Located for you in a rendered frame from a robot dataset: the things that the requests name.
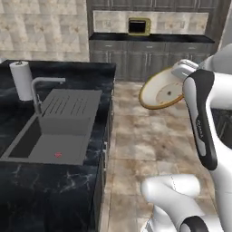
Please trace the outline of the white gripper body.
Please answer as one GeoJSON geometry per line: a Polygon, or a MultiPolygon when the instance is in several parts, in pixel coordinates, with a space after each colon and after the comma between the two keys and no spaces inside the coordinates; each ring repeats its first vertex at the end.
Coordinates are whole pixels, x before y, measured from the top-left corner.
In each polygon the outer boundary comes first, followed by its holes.
{"type": "Polygon", "coordinates": [[[172,66],[171,73],[181,80],[185,80],[191,73],[195,72],[197,68],[197,63],[188,59],[182,59],[172,66]]]}

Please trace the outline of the white bowl with gold rim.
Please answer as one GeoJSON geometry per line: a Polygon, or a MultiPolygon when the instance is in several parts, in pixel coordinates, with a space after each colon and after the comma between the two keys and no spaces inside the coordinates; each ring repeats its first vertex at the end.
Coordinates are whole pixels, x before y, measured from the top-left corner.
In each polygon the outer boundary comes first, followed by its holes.
{"type": "Polygon", "coordinates": [[[183,99],[185,75],[174,75],[171,68],[152,75],[141,87],[140,105],[149,110],[167,108],[183,99]]]}

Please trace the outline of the grey base cupboard run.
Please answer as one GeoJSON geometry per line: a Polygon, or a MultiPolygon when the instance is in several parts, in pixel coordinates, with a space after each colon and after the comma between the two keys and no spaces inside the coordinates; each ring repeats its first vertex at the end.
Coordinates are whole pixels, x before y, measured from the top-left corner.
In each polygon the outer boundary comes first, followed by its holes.
{"type": "Polygon", "coordinates": [[[145,82],[181,59],[201,63],[210,56],[214,43],[205,35],[93,33],[90,61],[115,63],[119,81],[145,82]]]}

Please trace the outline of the yellow toaster oven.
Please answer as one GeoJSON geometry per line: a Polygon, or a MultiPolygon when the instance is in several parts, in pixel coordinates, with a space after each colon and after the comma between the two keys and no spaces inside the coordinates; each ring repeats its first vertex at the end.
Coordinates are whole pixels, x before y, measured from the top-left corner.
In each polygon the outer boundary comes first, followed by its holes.
{"type": "Polygon", "coordinates": [[[151,20],[149,18],[131,17],[128,22],[128,34],[148,36],[150,34],[151,20]]]}

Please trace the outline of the dark island cupboard run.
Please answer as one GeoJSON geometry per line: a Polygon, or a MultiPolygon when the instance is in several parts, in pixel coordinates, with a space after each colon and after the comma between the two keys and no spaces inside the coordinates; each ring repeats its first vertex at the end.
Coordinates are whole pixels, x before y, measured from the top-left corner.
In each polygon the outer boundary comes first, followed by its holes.
{"type": "Polygon", "coordinates": [[[92,218],[88,232],[99,232],[101,224],[102,203],[104,198],[104,188],[106,182],[106,169],[111,146],[111,121],[112,121],[112,97],[107,105],[107,118],[103,130],[99,166],[97,169],[94,195],[92,199],[92,218]]]}

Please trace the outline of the grey sink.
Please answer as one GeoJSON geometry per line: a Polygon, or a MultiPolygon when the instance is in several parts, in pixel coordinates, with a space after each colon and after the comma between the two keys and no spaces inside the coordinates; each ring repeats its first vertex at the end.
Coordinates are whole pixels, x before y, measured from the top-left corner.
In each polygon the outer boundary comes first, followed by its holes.
{"type": "Polygon", "coordinates": [[[81,165],[102,93],[52,90],[0,157],[3,162],[81,165]]]}

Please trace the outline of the white paper towel roll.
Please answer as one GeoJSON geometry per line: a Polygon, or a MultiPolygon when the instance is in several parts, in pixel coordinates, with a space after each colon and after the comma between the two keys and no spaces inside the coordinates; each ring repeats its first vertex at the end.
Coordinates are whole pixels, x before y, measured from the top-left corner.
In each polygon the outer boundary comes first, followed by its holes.
{"type": "Polygon", "coordinates": [[[32,73],[29,62],[18,61],[9,64],[14,85],[20,101],[28,102],[33,99],[31,91],[32,73]]]}

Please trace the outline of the grey wall cupboard run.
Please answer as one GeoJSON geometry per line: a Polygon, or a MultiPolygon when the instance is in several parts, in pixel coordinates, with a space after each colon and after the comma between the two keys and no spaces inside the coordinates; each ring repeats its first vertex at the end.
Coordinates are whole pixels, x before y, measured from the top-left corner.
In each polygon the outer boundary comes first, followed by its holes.
{"type": "Polygon", "coordinates": [[[88,0],[94,10],[197,12],[214,9],[219,0],[88,0]]]}

